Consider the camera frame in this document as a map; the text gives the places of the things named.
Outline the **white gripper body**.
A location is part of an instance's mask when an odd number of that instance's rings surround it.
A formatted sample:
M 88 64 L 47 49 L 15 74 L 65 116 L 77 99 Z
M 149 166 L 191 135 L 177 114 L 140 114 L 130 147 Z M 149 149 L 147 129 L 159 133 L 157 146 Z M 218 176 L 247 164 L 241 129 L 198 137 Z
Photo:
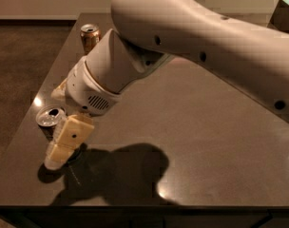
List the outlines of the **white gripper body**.
M 106 114 L 120 100 L 118 94 L 103 89 L 91 76 L 82 57 L 67 76 L 66 102 L 93 116 Z

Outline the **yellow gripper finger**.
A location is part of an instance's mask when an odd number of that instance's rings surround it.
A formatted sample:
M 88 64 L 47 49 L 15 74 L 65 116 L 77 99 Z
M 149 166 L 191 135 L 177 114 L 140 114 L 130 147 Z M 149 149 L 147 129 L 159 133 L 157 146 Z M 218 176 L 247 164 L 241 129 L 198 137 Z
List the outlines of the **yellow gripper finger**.
M 66 84 L 67 80 L 64 80 L 55 87 L 51 92 L 51 98 L 59 102 L 64 102 L 66 100 Z
M 52 141 L 48 145 L 44 160 L 46 169 L 60 169 L 93 130 L 93 119 L 87 114 L 69 115 L 62 118 L 56 125 Z

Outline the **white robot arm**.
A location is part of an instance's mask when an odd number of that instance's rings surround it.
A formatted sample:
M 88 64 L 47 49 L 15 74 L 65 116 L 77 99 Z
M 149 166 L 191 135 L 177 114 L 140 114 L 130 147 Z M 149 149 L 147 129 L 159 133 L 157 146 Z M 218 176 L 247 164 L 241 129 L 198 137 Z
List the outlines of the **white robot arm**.
M 231 19 L 194 0 L 112 0 L 114 27 L 51 96 L 77 108 L 56 125 L 44 165 L 61 168 L 132 82 L 188 59 L 289 123 L 289 34 Z

